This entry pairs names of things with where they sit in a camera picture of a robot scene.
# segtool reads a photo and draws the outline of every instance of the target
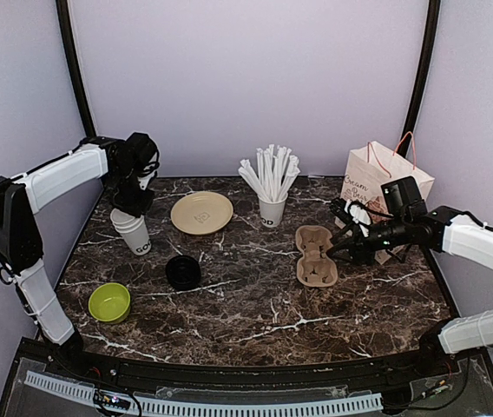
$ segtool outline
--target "marble tabletop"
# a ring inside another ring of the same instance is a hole
[[[151,188],[156,196],[146,223],[152,250],[131,253],[110,223],[105,195],[57,288],[89,352],[214,366],[327,363],[417,349],[419,336],[450,316],[417,248],[406,263],[338,262],[339,280],[329,288],[297,280],[295,231],[304,224],[339,230],[329,202],[339,195],[340,178],[299,178],[275,229],[262,226],[256,195],[237,177],[164,178]],[[171,223],[171,208],[202,190],[227,196],[233,219],[214,235],[185,235]],[[178,254],[199,261],[198,288],[177,293],[169,286],[165,265]],[[132,297],[131,314],[118,325],[88,312],[94,289],[113,281]]]

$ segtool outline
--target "shopping bag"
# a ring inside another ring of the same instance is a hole
[[[360,149],[349,152],[345,179],[341,189],[341,198],[344,200],[359,201],[366,207],[379,213],[388,213],[381,186],[406,176],[412,176],[417,182],[422,198],[426,199],[430,193],[434,178],[417,168],[414,138],[412,138],[412,162],[404,159],[397,153],[400,144],[405,141],[411,132],[408,132],[395,150],[391,150],[379,142],[368,142]],[[383,217],[370,214],[374,222],[381,222]],[[380,264],[390,258],[384,250],[376,253],[376,261]]]

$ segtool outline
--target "green bowl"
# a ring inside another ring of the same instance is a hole
[[[131,311],[131,295],[121,284],[110,282],[98,287],[89,298],[89,312],[98,321],[117,324]]]

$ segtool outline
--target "paper plate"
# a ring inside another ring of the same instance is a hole
[[[221,194],[200,191],[181,198],[171,209],[171,222],[181,232],[209,235],[229,223],[233,204]]]

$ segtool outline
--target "bag handle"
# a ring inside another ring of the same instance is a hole
[[[376,155],[376,150],[374,149],[374,146],[371,144],[371,142],[368,142],[366,145],[366,163],[370,163],[370,148],[371,151],[374,153],[374,157],[376,158],[376,161],[378,161],[378,165],[383,169],[387,175],[391,178],[391,172],[387,170],[387,168],[382,165],[382,163],[379,161],[378,156]]]
[[[408,131],[404,134],[403,139],[401,139],[393,151],[393,155],[397,154],[397,151],[399,149],[399,146],[401,146],[401,143],[404,142],[404,140],[411,135],[411,145],[412,145],[412,170],[414,171],[417,168],[417,150],[414,147],[414,135],[412,132]]]

